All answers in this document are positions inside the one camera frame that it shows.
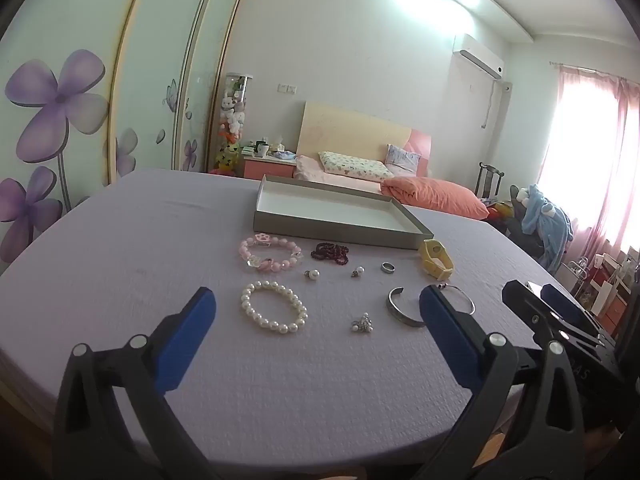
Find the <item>metal screw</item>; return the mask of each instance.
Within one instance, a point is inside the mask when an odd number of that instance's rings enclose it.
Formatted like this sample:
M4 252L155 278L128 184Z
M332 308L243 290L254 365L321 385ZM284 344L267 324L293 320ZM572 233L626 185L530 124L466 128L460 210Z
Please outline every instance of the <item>metal screw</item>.
M556 355L560 355L563 352L562 345L558 341L552 341L549 343L549 350Z
M129 341L131 348L142 348L144 345L146 345L146 335L135 335Z
M84 343L80 343L79 345L74 346L72 352L76 357L80 357L81 355L86 354L86 350L86 345Z
M489 342L494 346L505 346L507 344L507 338L496 332L489 336Z

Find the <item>pearl bracelet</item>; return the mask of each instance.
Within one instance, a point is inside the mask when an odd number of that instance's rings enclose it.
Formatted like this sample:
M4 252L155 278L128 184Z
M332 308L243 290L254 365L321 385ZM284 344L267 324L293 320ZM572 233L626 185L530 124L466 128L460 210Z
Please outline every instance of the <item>pearl bracelet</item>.
M262 314L258 313L258 311L252 307L250 300L251 295L261 288L263 290L273 290L287 298L291 302L293 309L298 313L296 321L290 324L278 323L277 321L269 321L263 317ZM302 328L305 325L308 317L306 313L306 306L302 304L300 298L293 293L293 290L284 285L280 285L278 282L249 283L249 285L247 285L242 291L240 303L242 310L246 312L247 316L251 317L258 325L260 325L260 327L268 328L269 330L273 330L274 332L279 332L281 334L297 332L299 328Z
M281 262L276 262L272 258L262 259L260 256L255 256L249 252L249 247L252 245L265 247L280 245L283 248L289 249L291 256ZM302 249L298 247L295 242L289 242L286 238L271 237L265 233L260 233L252 238L242 240L238 253L249 267L254 267L262 272L267 272L268 270L271 272L279 272L281 269L287 270L295 267L302 259Z

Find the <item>blue clothing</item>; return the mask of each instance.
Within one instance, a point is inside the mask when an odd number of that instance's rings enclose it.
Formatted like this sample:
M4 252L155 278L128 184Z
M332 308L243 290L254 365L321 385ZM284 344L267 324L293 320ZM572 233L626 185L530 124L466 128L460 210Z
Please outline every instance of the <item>blue clothing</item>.
M543 214L543 211L551 208L555 208L555 215ZM562 208L549 202L538 186L533 184L529 186L529 205L522 219L522 232L530 235L536 230L545 246L545 253L540 256L538 263L550 274L554 274L560 267L565 245L574 239L574 230Z

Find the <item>pink curtain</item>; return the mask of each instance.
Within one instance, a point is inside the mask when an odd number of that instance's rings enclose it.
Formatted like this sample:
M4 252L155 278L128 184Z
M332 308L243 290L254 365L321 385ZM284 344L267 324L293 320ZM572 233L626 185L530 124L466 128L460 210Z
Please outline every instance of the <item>pink curtain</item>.
M538 185L574 219L566 259L640 245L640 88L560 67L558 106Z

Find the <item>floral pillow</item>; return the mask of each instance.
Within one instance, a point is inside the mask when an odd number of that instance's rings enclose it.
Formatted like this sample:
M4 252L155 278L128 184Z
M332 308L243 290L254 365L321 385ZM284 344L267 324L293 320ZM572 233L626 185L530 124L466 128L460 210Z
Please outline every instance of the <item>floral pillow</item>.
M324 170L330 174L345 175L372 182L382 182L386 178L394 176L379 160L367 160L334 152L320 152L318 155L320 155Z

